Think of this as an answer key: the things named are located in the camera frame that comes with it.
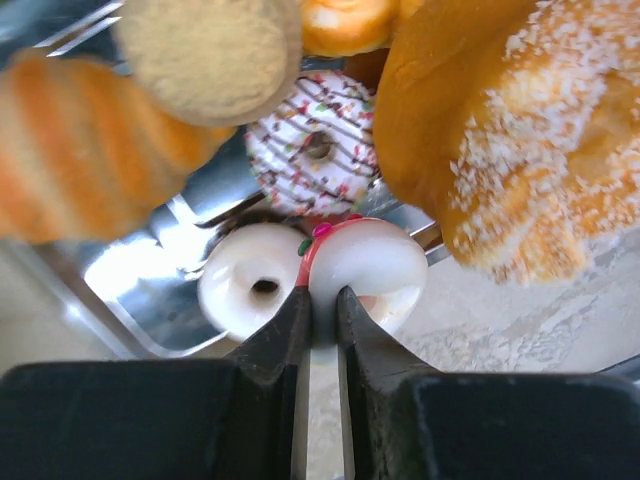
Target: marble surface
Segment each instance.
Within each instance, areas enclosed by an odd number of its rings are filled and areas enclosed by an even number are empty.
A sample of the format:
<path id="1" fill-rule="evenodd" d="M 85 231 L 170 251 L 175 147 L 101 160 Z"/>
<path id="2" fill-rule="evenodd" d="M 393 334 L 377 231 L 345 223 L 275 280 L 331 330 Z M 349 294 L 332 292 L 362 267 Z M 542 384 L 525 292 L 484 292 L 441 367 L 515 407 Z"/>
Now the marble surface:
<path id="1" fill-rule="evenodd" d="M 426 287 L 398 338 L 441 370 L 591 372 L 640 352 L 640 232 L 599 255 L 571 285 L 497 286 L 449 258 L 430 269 Z M 0 246 L 0 372 L 33 361 L 113 358 L 65 316 Z M 313 369 L 310 412 L 308 478 L 339 478 L 336 371 Z"/>
<path id="2" fill-rule="evenodd" d="M 640 352 L 640 232 L 571 285 L 497 286 L 449 258 L 397 338 L 443 371 L 593 372 Z M 342 475 L 337 374 L 312 371 L 309 480 Z"/>

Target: golden bread roll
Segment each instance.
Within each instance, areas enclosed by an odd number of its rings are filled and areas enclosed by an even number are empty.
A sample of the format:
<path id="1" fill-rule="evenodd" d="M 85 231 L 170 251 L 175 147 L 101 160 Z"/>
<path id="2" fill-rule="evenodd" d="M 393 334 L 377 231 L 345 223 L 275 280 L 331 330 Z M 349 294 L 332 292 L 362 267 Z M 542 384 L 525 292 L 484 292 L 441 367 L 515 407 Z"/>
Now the golden bread roll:
<path id="1" fill-rule="evenodd" d="M 295 0 L 128 0 L 120 14 L 116 38 L 135 79 L 194 125 L 268 115 L 300 70 Z"/>
<path id="2" fill-rule="evenodd" d="M 343 57 L 388 47 L 425 0 L 298 0 L 304 50 Z"/>
<path id="3" fill-rule="evenodd" d="M 0 74 L 0 235 L 126 235 L 235 130 L 176 120 L 101 63 L 23 51 Z"/>
<path id="4" fill-rule="evenodd" d="M 428 0 L 394 40 L 374 141 L 391 190 L 498 281 L 572 279 L 638 224 L 640 0 Z"/>

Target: sugar-coated bread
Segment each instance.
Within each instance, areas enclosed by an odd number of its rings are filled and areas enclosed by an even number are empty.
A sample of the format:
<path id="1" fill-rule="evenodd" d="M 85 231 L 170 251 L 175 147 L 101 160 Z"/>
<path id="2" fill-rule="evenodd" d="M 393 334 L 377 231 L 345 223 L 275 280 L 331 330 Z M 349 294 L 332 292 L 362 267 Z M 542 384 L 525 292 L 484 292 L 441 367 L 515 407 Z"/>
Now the sugar-coated bread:
<path id="1" fill-rule="evenodd" d="M 172 118 L 101 63 L 20 52 L 0 75 L 0 235 L 126 235 L 234 131 Z"/>
<path id="2" fill-rule="evenodd" d="M 640 213 L 640 0 L 427 0 L 378 90 L 374 142 L 400 200 L 454 257 L 571 279 Z"/>

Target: stainless steel tray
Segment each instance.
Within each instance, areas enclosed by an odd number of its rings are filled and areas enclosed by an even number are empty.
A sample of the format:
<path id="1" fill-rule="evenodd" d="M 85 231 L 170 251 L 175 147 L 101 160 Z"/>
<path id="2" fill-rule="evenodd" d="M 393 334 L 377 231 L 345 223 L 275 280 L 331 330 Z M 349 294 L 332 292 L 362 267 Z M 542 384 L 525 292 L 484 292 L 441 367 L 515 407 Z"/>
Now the stainless steel tray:
<path id="1" fill-rule="evenodd" d="M 35 45 L 49 55 L 98 55 L 127 72 L 109 27 L 122 2 L 13 0 L 0 7 L 0 61 Z M 340 60 L 306 58 L 303 69 L 340 68 Z M 219 342 L 223 334 L 200 311 L 196 285 L 211 249 L 241 223 L 304 219 L 269 211 L 249 172 L 242 130 L 194 173 L 183 192 L 154 211 L 147 226 L 111 244 L 11 244 L 24 264 L 121 358 L 177 358 Z M 398 203 L 380 180 L 361 213 L 411 233 L 430 263 L 448 253 L 435 223 Z"/>

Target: orange striped pastry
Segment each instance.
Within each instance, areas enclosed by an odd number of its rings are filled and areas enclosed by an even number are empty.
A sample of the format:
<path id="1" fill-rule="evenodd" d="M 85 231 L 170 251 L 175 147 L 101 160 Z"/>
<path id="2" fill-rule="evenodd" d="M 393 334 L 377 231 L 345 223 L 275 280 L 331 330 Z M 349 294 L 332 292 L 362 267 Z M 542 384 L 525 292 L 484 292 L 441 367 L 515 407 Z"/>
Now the orange striped pastry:
<path id="1" fill-rule="evenodd" d="M 0 75 L 0 234 L 130 233 L 234 131 L 175 120 L 100 63 L 20 52 Z"/>

